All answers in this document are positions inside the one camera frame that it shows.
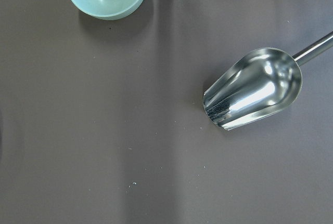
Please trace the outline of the steel scoop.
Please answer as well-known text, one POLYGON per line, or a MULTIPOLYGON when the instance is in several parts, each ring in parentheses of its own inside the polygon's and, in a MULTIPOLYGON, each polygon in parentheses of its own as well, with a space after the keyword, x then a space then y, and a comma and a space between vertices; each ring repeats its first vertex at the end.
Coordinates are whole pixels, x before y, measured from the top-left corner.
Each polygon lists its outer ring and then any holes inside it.
POLYGON ((246 54, 203 94, 209 119, 231 130, 290 106, 302 88, 300 67, 332 47, 332 33, 295 55, 265 47, 246 54))

